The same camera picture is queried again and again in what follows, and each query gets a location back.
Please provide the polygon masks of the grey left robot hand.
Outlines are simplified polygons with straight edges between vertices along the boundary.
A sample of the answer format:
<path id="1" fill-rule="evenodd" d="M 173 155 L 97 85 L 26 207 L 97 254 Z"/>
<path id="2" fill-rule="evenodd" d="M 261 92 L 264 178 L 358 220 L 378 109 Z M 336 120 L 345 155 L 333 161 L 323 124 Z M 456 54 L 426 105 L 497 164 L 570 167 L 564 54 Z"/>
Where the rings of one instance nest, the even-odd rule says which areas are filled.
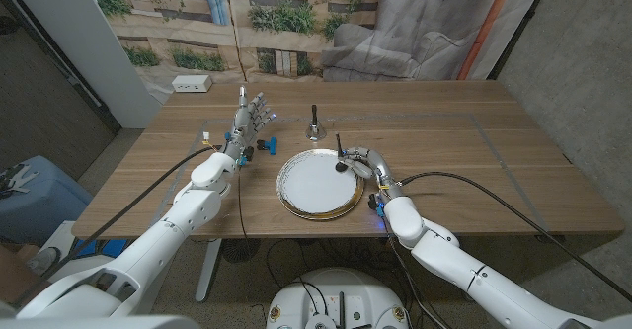
<path id="1" fill-rule="evenodd" d="M 239 107 L 236 110 L 231 127 L 230 138 L 223 148 L 223 153 L 239 161 L 245 149 L 253 144 L 256 136 L 265 125 L 277 115 L 266 106 L 264 93 L 249 100 L 246 87 L 239 88 Z"/>

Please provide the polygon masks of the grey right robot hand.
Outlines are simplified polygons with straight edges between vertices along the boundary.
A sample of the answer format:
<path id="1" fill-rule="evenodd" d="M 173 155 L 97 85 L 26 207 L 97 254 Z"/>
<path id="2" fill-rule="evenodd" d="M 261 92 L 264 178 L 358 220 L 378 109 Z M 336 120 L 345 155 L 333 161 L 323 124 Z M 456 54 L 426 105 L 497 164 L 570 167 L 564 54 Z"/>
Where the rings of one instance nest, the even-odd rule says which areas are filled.
<path id="1" fill-rule="evenodd" d="M 352 147 L 338 151 L 338 160 L 364 179 L 374 177 L 385 203 L 402 197 L 401 187 L 392 177 L 386 161 L 376 150 L 364 147 Z"/>

